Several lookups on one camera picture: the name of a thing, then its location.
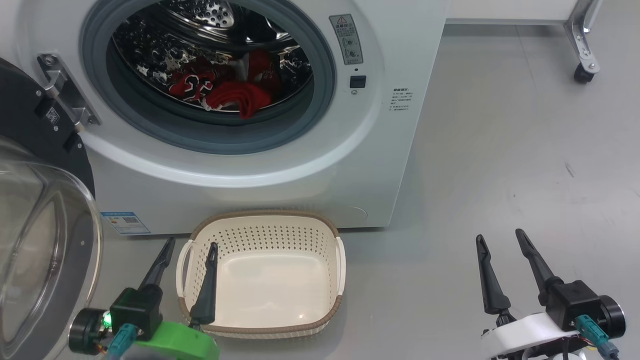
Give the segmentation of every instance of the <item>white washing machine front panel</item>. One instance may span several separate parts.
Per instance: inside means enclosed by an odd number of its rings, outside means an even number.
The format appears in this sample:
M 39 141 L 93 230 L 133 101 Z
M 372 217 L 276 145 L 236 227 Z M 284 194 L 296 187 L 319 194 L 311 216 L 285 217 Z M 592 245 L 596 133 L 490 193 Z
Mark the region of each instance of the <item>white washing machine front panel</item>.
M 291 1 L 331 48 L 337 73 L 332 102 L 323 118 L 298 139 L 272 150 L 233 156 L 194 152 L 152 138 L 100 98 L 86 77 L 79 50 L 84 21 L 95 1 L 6 1 L 9 11 L 0 14 L 0 22 L 6 34 L 15 37 L 0 35 L 0 56 L 43 81 L 36 57 L 58 54 L 102 121 L 81 133 L 92 150 L 101 211 L 135 211 L 152 233 L 190 232 L 193 224 L 213 213 L 239 208 L 312 209 L 341 227 L 388 224 L 447 0 L 398 0 L 392 6 L 368 0 Z M 329 20 L 342 14 L 353 16 L 361 64 L 344 65 Z M 350 77 L 357 75 L 367 76 L 365 88 L 349 87 Z M 411 101 L 403 103 L 408 107 L 393 108 L 394 97 L 406 93 L 412 93 Z M 180 214 L 178 218 L 167 220 L 163 211 L 151 210 L 169 207 Z

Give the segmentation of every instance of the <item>green light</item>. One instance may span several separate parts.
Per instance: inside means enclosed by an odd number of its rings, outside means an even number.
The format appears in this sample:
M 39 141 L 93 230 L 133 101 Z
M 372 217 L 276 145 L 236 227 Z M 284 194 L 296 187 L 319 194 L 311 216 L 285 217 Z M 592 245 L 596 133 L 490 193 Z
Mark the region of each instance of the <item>green light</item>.
M 102 315 L 102 323 L 104 324 L 104 327 L 111 328 L 111 312 L 110 311 L 107 311 L 106 313 L 104 313 L 104 315 Z

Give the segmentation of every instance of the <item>white plastic basket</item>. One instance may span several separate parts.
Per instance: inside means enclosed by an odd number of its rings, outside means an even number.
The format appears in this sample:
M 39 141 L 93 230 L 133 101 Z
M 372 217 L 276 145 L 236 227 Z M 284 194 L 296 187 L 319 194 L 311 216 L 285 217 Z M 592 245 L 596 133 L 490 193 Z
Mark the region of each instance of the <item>white plastic basket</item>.
M 245 211 L 205 220 L 182 248 L 176 288 L 187 320 L 212 242 L 218 244 L 216 320 L 202 326 L 205 332 L 245 339 L 313 335 L 338 310 L 346 274 L 338 230 L 309 213 Z

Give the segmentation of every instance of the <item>basket rim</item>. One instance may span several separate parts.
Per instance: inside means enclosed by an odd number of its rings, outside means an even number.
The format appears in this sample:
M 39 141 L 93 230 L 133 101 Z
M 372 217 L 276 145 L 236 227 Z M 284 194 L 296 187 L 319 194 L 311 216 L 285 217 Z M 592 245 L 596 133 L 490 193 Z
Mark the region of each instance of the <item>basket rim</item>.
M 198 235 L 202 232 L 202 230 L 208 225 L 212 224 L 218 220 L 224 220 L 228 218 L 236 218 L 236 217 L 252 217 L 252 216 L 288 216 L 288 217 L 308 217 L 314 218 L 316 220 L 320 220 L 323 222 L 329 229 L 334 237 L 339 238 L 340 233 L 338 229 L 334 226 L 333 223 L 326 217 L 322 215 L 318 215 L 316 213 L 311 213 L 308 211 L 296 211 L 296 210 L 277 210 L 277 209 L 265 209 L 265 210 L 246 210 L 246 211 L 236 211 L 233 213 L 226 213 L 221 215 L 213 215 L 198 225 L 195 230 L 191 233 L 190 239 L 194 242 L 196 241 Z M 191 321 L 191 317 L 189 315 L 189 309 L 187 308 L 187 303 L 184 297 L 178 297 L 178 303 L 180 306 L 180 310 L 182 311 L 182 315 L 187 321 Z M 342 295 L 337 295 L 335 297 L 335 301 L 333 303 L 332 308 L 329 312 L 324 315 L 320 320 L 314 321 L 312 323 L 304 323 L 301 325 L 291 325 L 291 326 L 280 326 L 280 327 L 227 327 L 227 326 L 217 326 L 217 325 L 202 325 L 202 330 L 205 332 L 226 332 L 229 334 L 283 334 L 287 332 L 298 332 L 298 331 L 309 331 L 312 329 L 316 329 L 320 326 L 325 325 L 333 318 L 333 316 L 338 311 L 340 304 L 342 303 Z

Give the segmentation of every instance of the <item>laundry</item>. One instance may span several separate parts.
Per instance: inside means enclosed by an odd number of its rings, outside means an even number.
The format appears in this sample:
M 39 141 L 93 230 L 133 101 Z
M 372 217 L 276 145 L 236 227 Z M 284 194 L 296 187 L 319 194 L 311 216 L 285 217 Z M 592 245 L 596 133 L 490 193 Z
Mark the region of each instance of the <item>laundry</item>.
M 270 105 L 282 91 L 271 54 L 256 49 L 228 65 L 212 64 L 203 56 L 173 73 L 169 93 L 199 102 L 207 111 L 237 106 L 242 119 Z

